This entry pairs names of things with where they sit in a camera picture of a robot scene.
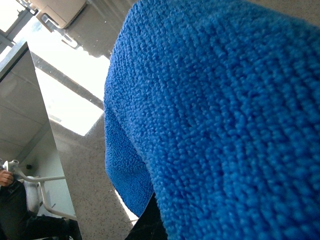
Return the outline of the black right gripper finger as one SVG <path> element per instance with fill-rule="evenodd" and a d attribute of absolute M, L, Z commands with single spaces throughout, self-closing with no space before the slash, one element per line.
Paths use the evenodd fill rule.
<path fill-rule="evenodd" d="M 168 234 L 163 226 L 156 194 L 153 193 L 143 214 L 131 229 L 125 240 L 167 240 Z"/>

